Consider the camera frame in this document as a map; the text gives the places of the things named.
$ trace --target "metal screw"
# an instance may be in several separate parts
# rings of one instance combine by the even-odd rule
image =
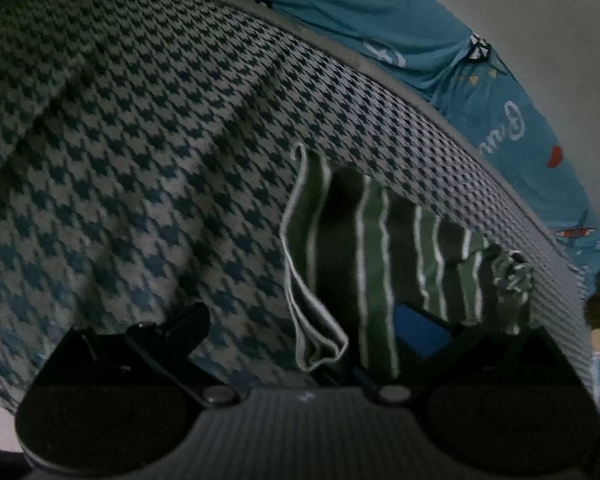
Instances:
[[[202,392],[206,402],[214,406],[228,406],[235,403],[238,399],[238,394],[228,386],[209,386]]]
[[[401,384],[390,384],[382,386],[378,396],[386,404],[403,404],[411,398],[411,390]]]

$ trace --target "houndstooth blanket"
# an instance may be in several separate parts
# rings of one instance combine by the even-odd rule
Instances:
[[[298,141],[522,251],[532,314],[590,387],[576,277],[510,189],[435,115],[240,6],[0,12],[0,404],[74,324],[118,332],[199,300],[213,325],[195,362],[305,384],[279,240]]]

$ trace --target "green striped cloth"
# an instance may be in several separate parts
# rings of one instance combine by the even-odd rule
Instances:
[[[532,270],[521,254],[301,144],[292,157],[299,174],[280,234],[303,371],[349,352],[374,377],[396,378],[397,304],[507,333],[528,322]]]

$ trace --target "red shape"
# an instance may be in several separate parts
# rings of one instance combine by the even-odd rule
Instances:
[[[554,170],[562,163],[562,160],[564,160],[564,150],[562,150],[562,148],[560,148],[558,145],[554,144],[553,149],[550,150],[550,157],[548,158],[546,165]]]
[[[591,234],[594,231],[595,231],[595,228],[592,228],[592,227],[576,227],[574,229],[558,231],[556,234],[563,238],[581,238],[583,236],[588,236],[589,234]]]

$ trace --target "blue bedsheet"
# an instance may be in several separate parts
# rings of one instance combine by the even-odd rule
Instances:
[[[265,0],[358,51],[429,101],[500,171],[585,275],[600,227],[544,117],[486,41],[436,0]]]

